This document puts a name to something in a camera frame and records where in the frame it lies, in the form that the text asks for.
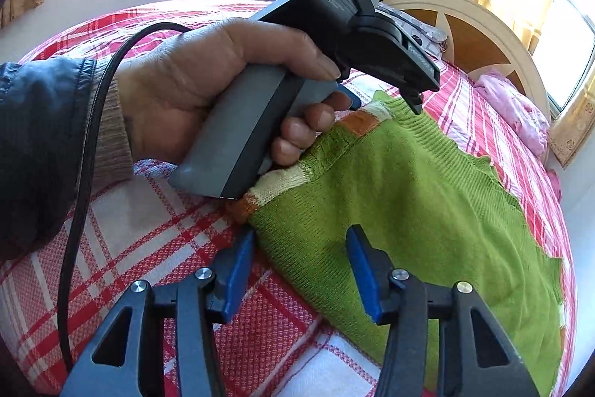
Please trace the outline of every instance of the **metal screw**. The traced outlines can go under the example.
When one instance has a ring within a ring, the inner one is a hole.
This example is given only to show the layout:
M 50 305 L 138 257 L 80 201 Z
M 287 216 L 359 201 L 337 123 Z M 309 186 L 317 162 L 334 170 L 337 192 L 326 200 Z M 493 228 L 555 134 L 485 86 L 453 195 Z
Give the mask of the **metal screw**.
M 409 279 L 409 273 L 404 269 L 393 269 L 393 272 L 390 275 L 397 281 L 405 281 Z
M 210 268 L 200 268 L 200 269 L 197 269 L 196 272 L 194 273 L 194 277 L 197 280 L 207 280 L 211 276 L 213 276 L 213 272 Z
M 465 293 L 466 295 L 473 291 L 471 283 L 467 283 L 466 281 L 459 281 L 456 283 L 456 289 L 459 293 Z
M 145 280 L 136 280 L 130 285 L 130 288 L 132 289 L 133 293 L 142 293 L 147 289 L 147 286 L 149 286 L 149 283 L 147 283 Z

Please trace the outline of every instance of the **device grip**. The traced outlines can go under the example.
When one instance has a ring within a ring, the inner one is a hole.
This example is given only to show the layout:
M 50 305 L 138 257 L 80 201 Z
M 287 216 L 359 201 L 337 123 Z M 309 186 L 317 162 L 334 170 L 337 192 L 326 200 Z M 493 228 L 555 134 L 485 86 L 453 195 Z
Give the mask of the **device grip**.
M 336 88 L 335 81 L 304 80 L 284 66 L 246 66 L 210 111 L 186 159 L 172 172 L 171 185 L 239 199 L 259 169 L 268 169 L 264 160 L 283 118 L 301 115 Z

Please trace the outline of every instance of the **human hand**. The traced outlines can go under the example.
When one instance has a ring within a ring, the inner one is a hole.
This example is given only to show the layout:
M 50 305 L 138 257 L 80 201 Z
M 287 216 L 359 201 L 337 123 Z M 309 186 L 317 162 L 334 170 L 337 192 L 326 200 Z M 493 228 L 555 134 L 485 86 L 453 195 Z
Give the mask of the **human hand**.
M 334 80 L 337 66 L 304 33 L 276 24 L 233 18 L 167 39 L 116 72 L 118 94 L 134 160 L 180 163 L 190 150 L 216 97 L 248 63 L 285 65 L 313 80 Z M 271 157 L 291 165 L 316 132 L 332 126 L 349 98 L 332 93 L 308 107 L 303 118 L 286 118 Z

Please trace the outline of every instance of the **wooden headboard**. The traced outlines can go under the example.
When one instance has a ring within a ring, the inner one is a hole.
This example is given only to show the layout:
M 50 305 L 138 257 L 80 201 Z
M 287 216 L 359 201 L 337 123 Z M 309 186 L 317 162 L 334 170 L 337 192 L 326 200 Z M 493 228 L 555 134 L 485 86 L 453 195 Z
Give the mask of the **wooden headboard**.
M 477 80 L 496 68 L 550 121 L 546 89 L 535 63 L 519 38 L 500 19 L 471 0 L 385 0 L 448 35 L 442 59 Z

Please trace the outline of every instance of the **mattress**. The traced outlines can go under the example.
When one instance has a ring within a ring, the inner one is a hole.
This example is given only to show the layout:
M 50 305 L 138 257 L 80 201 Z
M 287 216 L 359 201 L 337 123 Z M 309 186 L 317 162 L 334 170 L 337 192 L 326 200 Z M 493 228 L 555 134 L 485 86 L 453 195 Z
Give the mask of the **mattress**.
M 266 3 L 241 0 L 168 1 L 126 9 L 75 26 L 22 60 L 114 53 L 132 33 L 167 19 L 197 28 L 229 16 L 249 17 Z M 130 51 L 153 49 L 173 32 L 157 32 Z M 576 286 L 562 211 L 541 162 L 477 93 L 466 75 L 438 62 L 441 90 L 426 93 L 424 108 L 461 150 L 488 154 L 505 189 L 515 195 L 535 241 L 563 259 L 562 362 L 552 396 L 562 394 L 573 354 Z M 352 72 L 345 83 L 370 100 L 391 86 Z M 130 181 L 101 187 L 91 198 L 70 296 L 69 329 L 78 356 L 99 323 L 132 281 L 177 281 L 208 264 L 231 243 L 236 227 L 213 199 L 174 191 L 173 166 L 144 160 Z M 55 393 L 66 378 L 58 347 L 58 277 L 72 212 L 47 247 L 0 268 L 0 333 L 25 375 L 40 392 Z M 167 395 L 177 395 L 174 326 L 166 321 Z M 215 327 L 228 395 L 372 396 L 379 367 L 330 327 L 257 253 L 248 291 L 233 322 Z

